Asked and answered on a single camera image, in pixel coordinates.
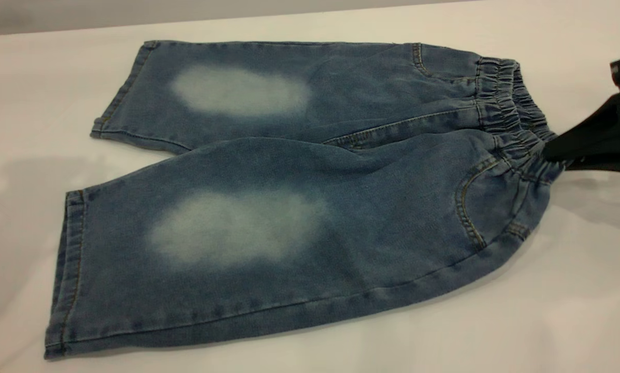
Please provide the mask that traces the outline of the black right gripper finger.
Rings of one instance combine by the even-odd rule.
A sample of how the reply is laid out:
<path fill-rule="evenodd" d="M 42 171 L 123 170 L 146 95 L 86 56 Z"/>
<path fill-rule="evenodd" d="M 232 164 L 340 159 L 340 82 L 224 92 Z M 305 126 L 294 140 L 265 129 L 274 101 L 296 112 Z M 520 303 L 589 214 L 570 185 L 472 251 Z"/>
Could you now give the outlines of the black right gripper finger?
<path fill-rule="evenodd" d="M 567 171 L 608 171 L 620 173 L 620 159 L 578 159 L 573 161 Z"/>
<path fill-rule="evenodd" d="M 611 95 L 580 124 L 547 142 L 543 156 L 549 161 L 620 161 L 620 93 Z"/>

